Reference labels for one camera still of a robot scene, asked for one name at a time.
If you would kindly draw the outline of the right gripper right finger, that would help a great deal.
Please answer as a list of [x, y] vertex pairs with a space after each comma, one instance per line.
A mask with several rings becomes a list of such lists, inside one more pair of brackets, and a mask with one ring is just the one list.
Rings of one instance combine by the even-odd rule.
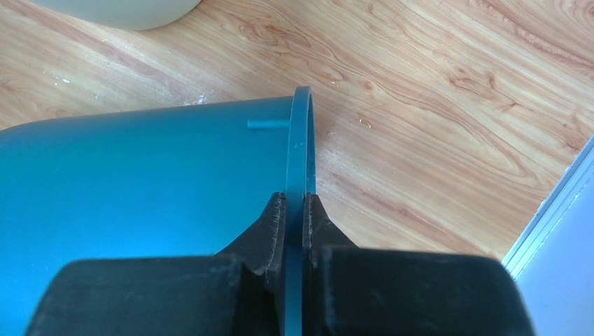
[[304, 335], [533, 335], [505, 267], [479, 255], [362, 248], [303, 206]]

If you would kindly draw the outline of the teal plastic bucket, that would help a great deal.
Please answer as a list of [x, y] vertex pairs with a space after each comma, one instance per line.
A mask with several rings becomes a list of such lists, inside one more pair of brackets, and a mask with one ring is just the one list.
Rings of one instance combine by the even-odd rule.
[[30, 122], [1, 131], [1, 334], [83, 258], [220, 251], [275, 192], [315, 191], [310, 88], [293, 95]]

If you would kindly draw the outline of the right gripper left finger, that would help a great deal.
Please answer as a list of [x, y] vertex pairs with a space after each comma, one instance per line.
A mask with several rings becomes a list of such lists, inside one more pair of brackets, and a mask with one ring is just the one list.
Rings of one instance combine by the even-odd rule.
[[281, 335], [286, 197], [214, 255], [75, 260], [27, 335]]

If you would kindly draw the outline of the beige round bucket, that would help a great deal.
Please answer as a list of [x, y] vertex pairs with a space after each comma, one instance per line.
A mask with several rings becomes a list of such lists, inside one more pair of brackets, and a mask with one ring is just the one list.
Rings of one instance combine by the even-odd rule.
[[34, 3], [107, 27], [146, 30], [182, 18], [200, 0], [38, 0]]

